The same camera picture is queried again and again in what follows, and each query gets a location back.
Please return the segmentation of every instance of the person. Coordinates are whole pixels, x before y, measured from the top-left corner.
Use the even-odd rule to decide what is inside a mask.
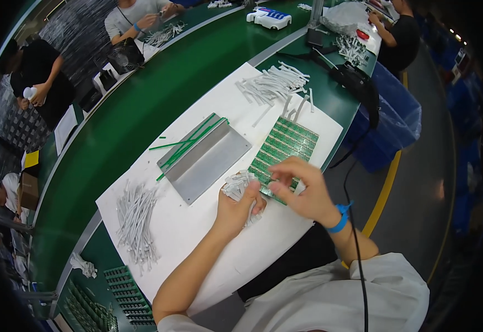
[[[118,5],[105,19],[105,30],[113,45],[127,38],[141,37],[156,30],[162,19],[184,11],[169,0],[118,0]]]
[[[10,84],[19,107],[26,110],[32,103],[50,131],[55,129],[75,96],[74,86],[61,71],[63,63],[60,52],[43,39],[21,49],[11,39],[0,57],[0,72],[11,74]],[[28,100],[24,90],[31,87],[37,92]]]
[[[0,246],[1,245],[3,245],[9,253],[12,255],[14,254],[15,249],[12,245],[11,229],[4,225],[0,225]]]
[[[269,186],[273,194],[293,212],[329,229],[330,236],[326,237],[333,241],[341,261],[350,269],[347,271],[336,259],[278,281],[265,293],[246,302],[245,314],[233,331],[363,330],[363,292],[352,232],[357,234],[365,277],[369,329],[418,331],[428,309],[430,292],[404,256],[399,253],[380,255],[372,240],[352,228],[346,214],[342,215],[332,203],[323,175],[316,167],[290,157],[270,167],[269,171],[272,179],[278,180]],[[300,178],[306,186],[298,196],[288,188],[293,177]],[[251,182],[238,203],[220,191],[213,226],[168,276],[153,300],[153,317],[159,332],[210,331],[195,324],[186,310],[221,251],[242,230],[251,203],[256,200],[253,214],[265,207],[258,190],[259,183]]]
[[[26,223],[29,209],[20,206],[19,200],[20,175],[9,173],[0,181],[0,207],[5,206],[15,213],[15,222]]]
[[[378,62],[399,78],[400,71],[406,69],[417,57],[420,28],[407,0],[391,0],[391,3],[400,14],[394,24],[387,22],[380,12],[375,11],[369,13],[369,20],[382,37]]]

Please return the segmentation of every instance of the black shirt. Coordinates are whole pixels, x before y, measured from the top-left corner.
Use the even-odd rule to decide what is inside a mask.
[[[54,61],[60,52],[42,39],[33,41],[22,48],[22,62],[19,69],[11,74],[11,87],[16,97],[24,98],[24,89],[46,82]],[[53,130],[68,106],[74,100],[74,86],[59,72],[46,96],[46,102],[36,107],[46,121],[48,129]]]
[[[420,28],[414,17],[401,15],[389,32],[397,45],[389,47],[382,41],[378,61],[396,76],[415,60],[420,45]]]

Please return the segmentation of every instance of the hand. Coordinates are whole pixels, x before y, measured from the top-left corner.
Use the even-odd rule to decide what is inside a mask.
[[[41,83],[41,84],[35,84],[33,88],[37,88],[37,92],[35,95],[31,98],[31,103],[33,106],[42,106],[44,103],[44,99],[46,98],[46,95],[48,94],[48,91],[50,91],[51,84],[49,83]]]
[[[328,195],[321,170],[298,157],[289,157],[282,163],[269,167],[273,180],[269,189],[298,215],[313,219],[330,228],[341,219],[339,210]],[[306,189],[298,196],[289,189],[291,180],[298,177]]]
[[[162,18],[167,19],[177,12],[177,5],[170,2],[169,4],[162,7],[162,12],[164,12],[164,15],[162,15]]]
[[[260,194],[260,182],[258,181],[249,182],[239,202],[234,201],[234,199],[225,195],[220,190],[218,197],[218,215],[215,218],[210,232],[228,241],[235,238],[242,231],[249,216],[251,204],[255,200],[256,205],[251,211],[253,215],[263,211],[267,205],[267,202]]]
[[[376,14],[376,16],[379,18],[380,21],[383,20],[383,14],[380,13],[379,11],[374,11],[374,13]]]
[[[30,101],[27,98],[17,99],[17,103],[21,110],[27,110],[30,106]]]
[[[152,26],[153,24],[155,24],[155,22],[157,21],[158,18],[159,18],[159,15],[158,14],[147,14],[146,16],[142,17],[136,23],[136,25],[139,26],[139,29],[140,30],[147,29],[150,26]]]
[[[369,13],[369,21],[371,21],[371,23],[374,25],[381,24],[380,18],[374,12]]]

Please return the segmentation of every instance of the blue plastic bin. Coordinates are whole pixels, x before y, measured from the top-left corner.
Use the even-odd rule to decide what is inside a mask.
[[[422,108],[409,91],[379,62],[372,79],[380,95],[380,122],[358,144],[353,155],[370,172],[390,164],[398,150],[414,143],[420,137]],[[343,144],[351,149],[369,127],[368,112],[359,106]]]

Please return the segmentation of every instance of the gray floor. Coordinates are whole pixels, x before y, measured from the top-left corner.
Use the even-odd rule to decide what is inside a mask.
[[[449,218],[455,160],[444,92],[424,45],[408,68],[408,88],[422,105],[422,132],[420,139],[402,152],[391,194],[371,238],[381,253],[403,253],[428,279]],[[335,160],[344,152],[338,150]],[[349,158],[324,174],[334,203],[346,202],[343,182],[353,162]],[[388,169],[370,174],[357,163],[351,171],[347,190],[355,201],[357,228],[362,229],[371,215]],[[192,318],[213,331],[228,332],[243,313],[243,303],[233,295]]]

